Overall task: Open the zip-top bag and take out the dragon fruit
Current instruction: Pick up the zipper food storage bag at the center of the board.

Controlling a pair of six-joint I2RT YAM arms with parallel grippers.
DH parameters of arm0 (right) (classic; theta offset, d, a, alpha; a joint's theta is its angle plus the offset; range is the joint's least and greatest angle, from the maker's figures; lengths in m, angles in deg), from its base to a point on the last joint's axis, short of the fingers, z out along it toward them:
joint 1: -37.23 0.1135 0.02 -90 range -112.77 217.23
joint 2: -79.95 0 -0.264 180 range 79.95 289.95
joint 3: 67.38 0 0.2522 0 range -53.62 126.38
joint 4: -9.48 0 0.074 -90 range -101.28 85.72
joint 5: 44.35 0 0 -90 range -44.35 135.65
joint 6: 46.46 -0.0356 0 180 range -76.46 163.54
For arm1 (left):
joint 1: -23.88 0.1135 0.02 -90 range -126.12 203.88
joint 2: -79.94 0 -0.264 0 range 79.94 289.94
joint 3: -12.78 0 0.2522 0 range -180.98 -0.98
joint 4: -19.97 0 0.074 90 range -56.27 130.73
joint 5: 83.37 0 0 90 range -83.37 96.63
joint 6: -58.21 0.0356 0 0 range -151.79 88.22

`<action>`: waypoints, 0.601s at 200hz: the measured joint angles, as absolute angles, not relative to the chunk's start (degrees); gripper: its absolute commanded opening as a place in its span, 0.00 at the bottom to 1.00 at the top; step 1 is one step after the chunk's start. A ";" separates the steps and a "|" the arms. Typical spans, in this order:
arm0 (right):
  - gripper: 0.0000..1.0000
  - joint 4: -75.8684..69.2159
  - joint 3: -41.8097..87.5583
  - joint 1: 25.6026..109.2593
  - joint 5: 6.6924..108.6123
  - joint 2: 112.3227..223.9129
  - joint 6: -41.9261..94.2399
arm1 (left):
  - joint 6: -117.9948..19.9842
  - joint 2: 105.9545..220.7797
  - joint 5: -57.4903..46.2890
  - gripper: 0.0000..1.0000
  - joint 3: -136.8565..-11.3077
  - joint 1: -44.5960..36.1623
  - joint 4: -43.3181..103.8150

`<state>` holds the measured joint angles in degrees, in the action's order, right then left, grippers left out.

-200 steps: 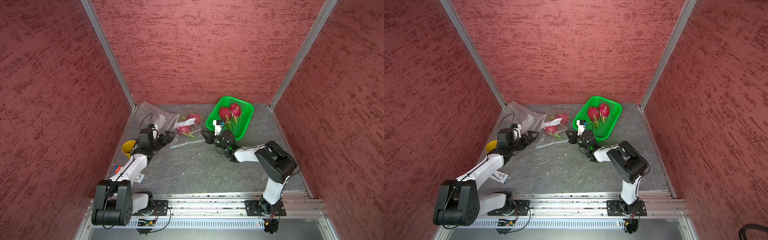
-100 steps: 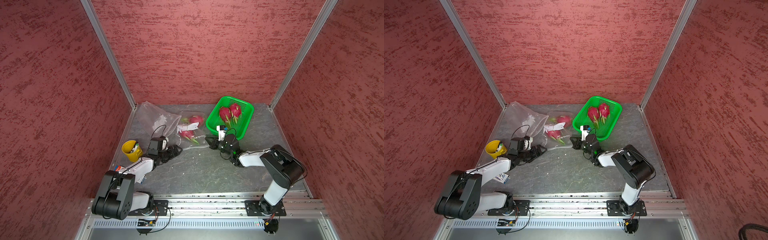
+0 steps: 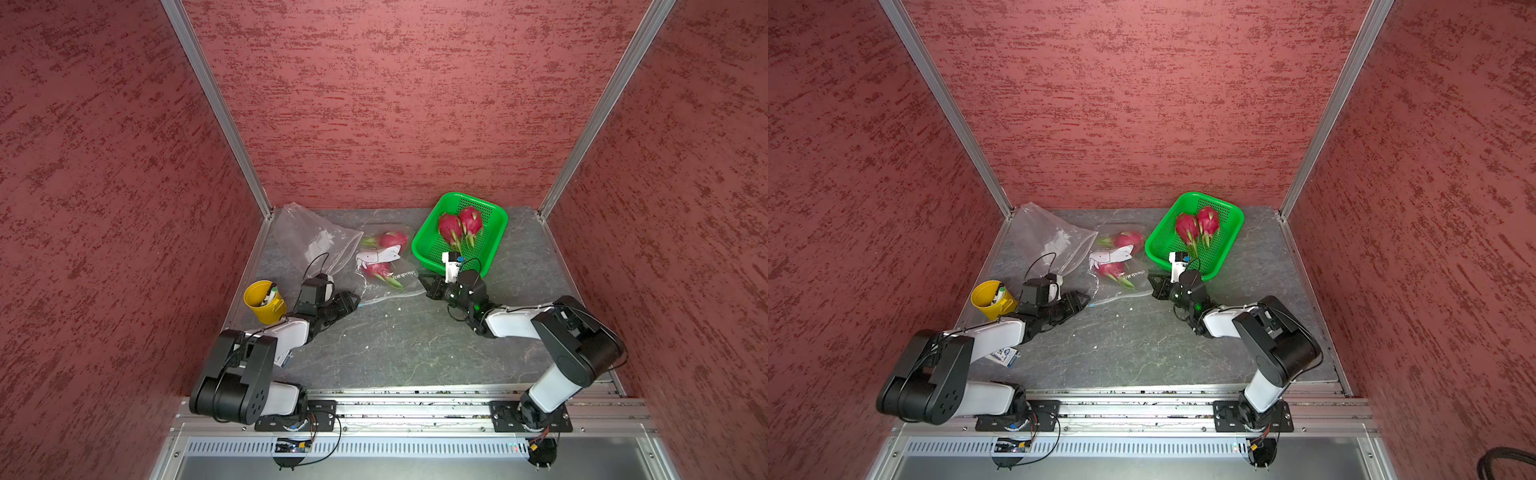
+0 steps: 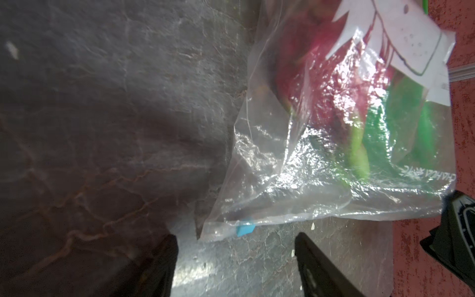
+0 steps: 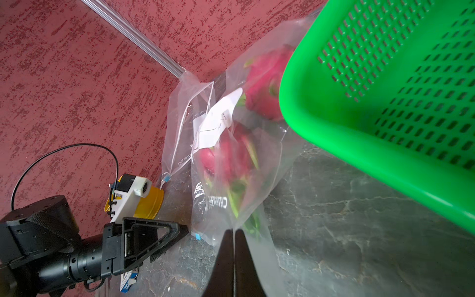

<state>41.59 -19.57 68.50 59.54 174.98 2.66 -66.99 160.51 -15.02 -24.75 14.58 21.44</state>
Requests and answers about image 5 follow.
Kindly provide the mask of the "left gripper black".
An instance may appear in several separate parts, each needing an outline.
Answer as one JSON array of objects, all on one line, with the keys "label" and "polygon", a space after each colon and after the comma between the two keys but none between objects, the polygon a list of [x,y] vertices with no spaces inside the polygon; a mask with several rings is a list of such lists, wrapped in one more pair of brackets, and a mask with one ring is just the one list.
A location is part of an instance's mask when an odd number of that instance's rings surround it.
[{"label": "left gripper black", "polygon": [[122,224],[109,223],[103,232],[101,276],[121,275],[157,260],[188,235],[187,225],[163,220],[126,217]]}]

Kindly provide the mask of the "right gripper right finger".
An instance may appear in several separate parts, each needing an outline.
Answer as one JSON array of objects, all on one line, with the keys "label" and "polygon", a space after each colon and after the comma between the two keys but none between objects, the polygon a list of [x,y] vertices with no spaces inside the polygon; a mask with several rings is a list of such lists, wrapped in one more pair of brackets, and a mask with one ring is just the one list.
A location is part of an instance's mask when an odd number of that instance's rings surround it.
[{"label": "right gripper right finger", "polygon": [[242,230],[235,232],[235,287],[237,297],[265,297],[254,261]]}]

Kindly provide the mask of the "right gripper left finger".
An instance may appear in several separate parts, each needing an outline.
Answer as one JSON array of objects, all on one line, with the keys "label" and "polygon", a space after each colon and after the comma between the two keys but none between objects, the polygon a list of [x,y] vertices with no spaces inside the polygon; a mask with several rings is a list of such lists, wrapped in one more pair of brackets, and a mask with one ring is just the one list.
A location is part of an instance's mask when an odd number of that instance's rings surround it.
[{"label": "right gripper left finger", "polygon": [[203,297],[233,297],[234,293],[233,231],[226,230],[216,257],[214,269]]}]

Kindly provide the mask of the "bag dragon fruit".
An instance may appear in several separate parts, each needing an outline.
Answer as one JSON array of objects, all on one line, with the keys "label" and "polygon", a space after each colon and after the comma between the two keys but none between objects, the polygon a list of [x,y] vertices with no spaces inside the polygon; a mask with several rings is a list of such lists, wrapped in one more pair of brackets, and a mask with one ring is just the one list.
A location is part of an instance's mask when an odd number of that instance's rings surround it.
[{"label": "bag dragon fruit", "polygon": [[209,198],[231,207],[235,219],[241,216],[241,206],[251,174],[259,169],[254,136],[241,123],[235,123],[220,136],[211,148],[200,149],[195,158],[202,168]]},{"label": "bag dragon fruit", "polygon": [[240,100],[245,107],[267,120],[281,121],[280,83],[295,47],[283,45],[246,62],[249,69]]}]

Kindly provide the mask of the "clear zip-top bag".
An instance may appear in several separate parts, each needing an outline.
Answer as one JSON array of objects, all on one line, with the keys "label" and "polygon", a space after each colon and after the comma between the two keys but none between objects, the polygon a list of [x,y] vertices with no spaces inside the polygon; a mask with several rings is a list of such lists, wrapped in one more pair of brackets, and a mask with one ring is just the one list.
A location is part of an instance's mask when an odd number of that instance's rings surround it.
[{"label": "clear zip-top bag", "polygon": [[182,73],[169,98],[162,183],[191,169],[192,235],[218,247],[226,230],[241,230],[270,297],[285,286],[263,202],[304,145],[283,118],[280,84],[312,23],[276,26],[231,63],[223,85]]}]

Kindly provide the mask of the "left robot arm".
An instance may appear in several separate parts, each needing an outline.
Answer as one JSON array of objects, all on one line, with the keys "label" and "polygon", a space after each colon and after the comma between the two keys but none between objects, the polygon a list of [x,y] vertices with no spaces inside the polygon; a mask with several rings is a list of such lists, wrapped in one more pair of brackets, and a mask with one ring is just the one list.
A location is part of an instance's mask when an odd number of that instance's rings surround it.
[{"label": "left robot arm", "polygon": [[78,283],[104,283],[153,262],[188,233],[177,222],[125,217],[83,239],[64,196],[37,201],[1,220],[1,296],[60,297]]}]

